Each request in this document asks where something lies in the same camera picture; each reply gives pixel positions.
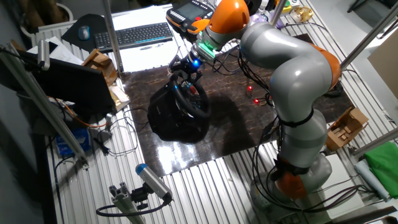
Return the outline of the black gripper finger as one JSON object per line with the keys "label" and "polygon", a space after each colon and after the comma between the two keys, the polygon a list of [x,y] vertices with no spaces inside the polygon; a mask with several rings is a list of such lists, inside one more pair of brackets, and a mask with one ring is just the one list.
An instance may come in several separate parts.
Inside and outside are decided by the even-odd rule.
{"label": "black gripper finger", "polygon": [[174,60],[169,63],[169,80],[177,80],[180,71],[180,61]]}
{"label": "black gripper finger", "polygon": [[189,83],[196,83],[202,77],[202,73],[200,71],[196,71],[193,73],[189,73],[187,75],[186,81]]}

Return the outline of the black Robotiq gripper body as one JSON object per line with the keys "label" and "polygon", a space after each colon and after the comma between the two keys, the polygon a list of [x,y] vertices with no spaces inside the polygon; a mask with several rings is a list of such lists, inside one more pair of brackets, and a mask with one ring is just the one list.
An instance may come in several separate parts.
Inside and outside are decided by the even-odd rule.
{"label": "black Robotiq gripper body", "polygon": [[201,60],[196,56],[187,55],[180,61],[178,68],[185,73],[196,73],[201,66]]}

